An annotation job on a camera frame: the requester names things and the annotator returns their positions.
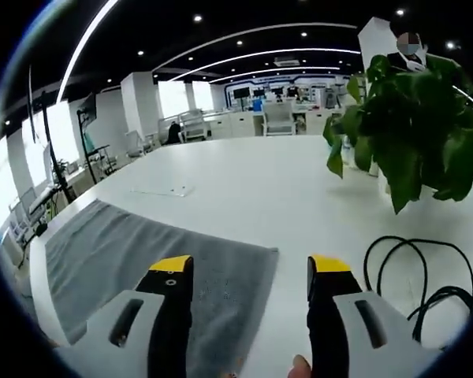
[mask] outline cable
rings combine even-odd
[[[382,275],[384,272],[385,265],[387,264],[391,256],[397,250],[399,250],[402,246],[405,246],[405,245],[410,246],[419,255],[421,262],[423,263],[424,284],[423,284],[423,292],[420,299],[420,305],[418,308],[414,309],[412,313],[408,315],[407,317],[408,320],[411,320],[415,315],[417,315],[417,321],[415,322],[415,327],[413,328],[413,332],[412,332],[412,337],[414,340],[418,342],[421,341],[423,322],[424,322],[424,318],[426,316],[427,310],[436,306],[438,303],[440,303],[441,301],[443,301],[444,299],[448,297],[456,296],[460,298],[464,302],[464,304],[467,306],[467,308],[470,310],[470,313],[472,313],[473,311],[473,269],[471,268],[471,264],[469,260],[467,259],[466,254],[464,254],[464,252],[459,247],[451,243],[440,242],[437,240],[429,240],[429,239],[405,239],[405,238],[401,238],[400,236],[394,236],[394,235],[387,235],[387,236],[378,238],[370,245],[370,247],[368,248],[364,256],[363,274],[364,274],[364,282],[366,284],[367,290],[369,291],[373,290],[371,287],[370,277],[368,275],[368,259],[370,257],[370,253],[377,244],[379,244],[380,242],[384,240],[397,240],[399,241],[399,243],[388,252],[388,254],[384,258],[384,261],[382,262],[382,265],[380,266],[380,269],[378,270],[377,290],[376,290],[378,295],[382,296]],[[445,287],[441,287],[434,294],[432,294],[429,297],[429,299],[426,300],[427,285],[428,285],[427,263],[422,251],[414,243],[449,246],[453,248],[455,251],[457,251],[466,262],[467,268],[470,273],[471,294],[469,294],[467,291],[465,291],[464,289],[460,287],[445,286]]]

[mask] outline ceiling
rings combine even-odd
[[[80,37],[106,1],[68,3],[31,46],[13,78],[6,108],[25,96],[29,65],[32,65],[33,90],[62,79]],[[444,4],[442,9],[438,9],[424,3],[390,1],[381,2],[385,5],[369,6],[367,2],[349,4],[315,0],[120,0],[86,44],[72,73],[72,77],[82,76],[83,79],[67,87],[65,98],[71,101],[91,91],[119,84],[130,72],[151,71],[172,57],[216,38],[275,24],[325,22],[349,24],[356,28],[302,26],[253,32],[194,51],[170,62],[164,69],[192,70],[223,59],[268,50],[309,47],[359,50],[357,33],[372,16],[391,20],[395,32],[419,32],[431,53],[456,59],[473,77],[473,8],[460,9],[451,2],[452,5]],[[31,9],[23,10],[32,13],[35,3],[32,4]],[[402,17],[396,15],[399,8],[405,9]],[[203,17],[199,23],[193,22],[196,14]],[[238,40],[242,41],[241,46],[237,45]],[[447,40],[453,40],[461,48],[448,51],[445,48]],[[142,56],[137,54],[139,50],[144,52]],[[207,80],[213,80],[215,77],[270,69],[273,68],[273,59],[284,56],[293,56],[307,66],[340,67],[338,72],[343,74],[363,69],[359,55],[315,51],[250,57],[214,66],[204,72],[214,74],[207,77]],[[156,80],[170,80],[176,76],[162,73],[161,69],[155,74],[158,75]],[[193,74],[183,80],[202,80],[203,76]],[[50,102],[54,101],[55,95],[50,96]],[[20,119],[24,114],[25,110],[19,109],[16,116],[12,114],[9,117]]]

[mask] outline white table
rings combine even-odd
[[[473,266],[473,190],[463,202],[424,200],[395,216],[375,178],[346,169],[342,181],[329,172],[328,152],[321,136],[255,137],[168,146],[127,165],[64,209],[32,242],[32,291],[41,327],[56,341],[66,341],[50,301],[45,242],[96,198],[195,232],[279,248],[274,284],[243,377],[287,376],[295,354],[310,358],[309,254],[342,258],[362,286],[364,253],[382,235],[455,243]],[[194,191],[184,198],[131,191],[186,183]],[[374,281],[391,245],[384,243],[371,258]],[[446,284],[471,290],[460,256],[435,246],[421,249],[430,264],[429,295]],[[408,314],[419,304],[422,279],[418,257],[402,250],[384,273],[383,294]],[[455,300],[432,309],[424,343],[442,345],[460,329],[466,313]]]

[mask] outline gray towel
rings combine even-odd
[[[188,376],[238,372],[263,315],[277,251],[175,228],[95,201],[46,245],[54,307],[71,343],[86,320],[150,265],[183,254],[195,261]]]

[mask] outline window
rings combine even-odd
[[[196,108],[201,110],[214,110],[214,100],[209,83],[206,81],[193,81],[192,90],[195,93]]]
[[[165,118],[187,112],[189,110],[186,86],[182,81],[158,82],[159,99]]]
[[[47,120],[56,159],[62,159],[68,163],[79,159],[68,102],[60,102],[47,108]],[[33,142],[29,119],[23,121],[22,132],[26,162],[33,185],[37,187],[47,179],[43,162],[43,151],[47,146],[47,137],[42,112],[33,116],[33,124],[35,126],[35,142]]]
[[[10,214],[9,206],[17,202],[17,189],[10,169],[7,138],[0,139],[0,227]]]

